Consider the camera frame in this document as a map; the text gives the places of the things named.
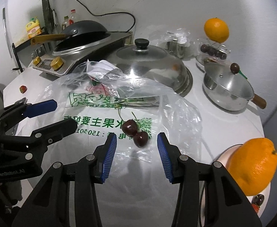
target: gold knob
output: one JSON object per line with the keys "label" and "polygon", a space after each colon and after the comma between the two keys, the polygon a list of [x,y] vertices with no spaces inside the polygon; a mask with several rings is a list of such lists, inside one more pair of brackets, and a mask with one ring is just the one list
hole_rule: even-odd
{"label": "gold knob", "polygon": [[63,64],[64,64],[63,59],[58,56],[52,60],[50,66],[55,71],[55,70],[59,69]]}
{"label": "gold knob", "polygon": [[37,66],[37,65],[40,63],[40,61],[41,61],[41,58],[38,56],[38,57],[36,57],[36,58],[33,60],[33,64],[34,64],[35,66]]}

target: plastic bottle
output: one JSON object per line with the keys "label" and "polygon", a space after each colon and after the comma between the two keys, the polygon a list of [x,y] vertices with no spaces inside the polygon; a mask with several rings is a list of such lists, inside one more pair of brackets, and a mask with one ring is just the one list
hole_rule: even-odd
{"label": "plastic bottle", "polygon": [[64,17],[64,22],[62,23],[62,30],[69,25],[69,16]]}
{"label": "plastic bottle", "polygon": [[79,21],[79,19],[78,19],[78,16],[77,16],[76,12],[75,12],[75,9],[72,9],[71,14],[69,16],[69,25],[71,25],[75,22],[78,22],[78,21]]}
{"label": "plastic bottle", "polygon": [[30,22],[26,25],[26,31],[28,33],[29,39],[42,33],[40,22],[38,21],[37,18],[32,18],[30,20]]}

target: strawberry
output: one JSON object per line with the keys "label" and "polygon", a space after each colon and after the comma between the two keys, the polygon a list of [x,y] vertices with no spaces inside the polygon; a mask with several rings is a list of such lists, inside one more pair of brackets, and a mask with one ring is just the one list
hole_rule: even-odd
{"label": "strawberry", "polygon": [[27,87],[26,87],[25,85],[22,85],[22,86],[20,87],[20,92],[21,92],[22,94],[24,94],[26,91],[27,91]]}
{"label": "strawberry", "polygon": [[256,213],[259,212],[259,206],[258,205],[256,205],[255,203],[252,203],[251,206],[253,207],[253,209]]}

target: orange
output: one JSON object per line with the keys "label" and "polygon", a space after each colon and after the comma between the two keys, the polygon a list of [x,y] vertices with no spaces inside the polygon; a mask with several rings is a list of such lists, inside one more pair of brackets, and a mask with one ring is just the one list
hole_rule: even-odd
{"label": "orange", "polygon": [[219,18],[208,19],[204,25],[204,31],[209,39],[220,44],[229,37],[228,25]]}
{"label": "orange", "polygon": [[262,192],[272,180],[277,167],[277,152],[267,138],[251,139],[230,157],[227,170],[246,196]]}

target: white plate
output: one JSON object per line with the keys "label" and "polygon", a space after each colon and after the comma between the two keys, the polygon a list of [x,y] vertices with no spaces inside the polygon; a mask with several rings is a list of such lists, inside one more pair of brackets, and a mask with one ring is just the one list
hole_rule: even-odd
{"label": "white plate", "polygon": [[[230,148],[228,148],[225,152],[223,152],[221,154],[221,156],[217,159],[217,161],[221,162],[224,166],[226,166],[228,159],[230,158],[230,156],[241,146],[242,144],[239,145],[234,145]],[[271,187],[271,183],[269,183],[269,185],[262,191],[260,192],[260,194],[263,194],[265,196],[265,200],[263,202],[263,204],[261,205],[259,212],[258,212],[258,217],[260,217],[262,215],[262,213],[264,212],[267,202],[268,202],[268,198],[270,195],[270,187]],[[251,202],[253,199],[253,196],[247,196],[248,200]],[[203,195],[201,198],[201,223],[202,226],[204,226],[205,223],[205,189],[203,190]]]}

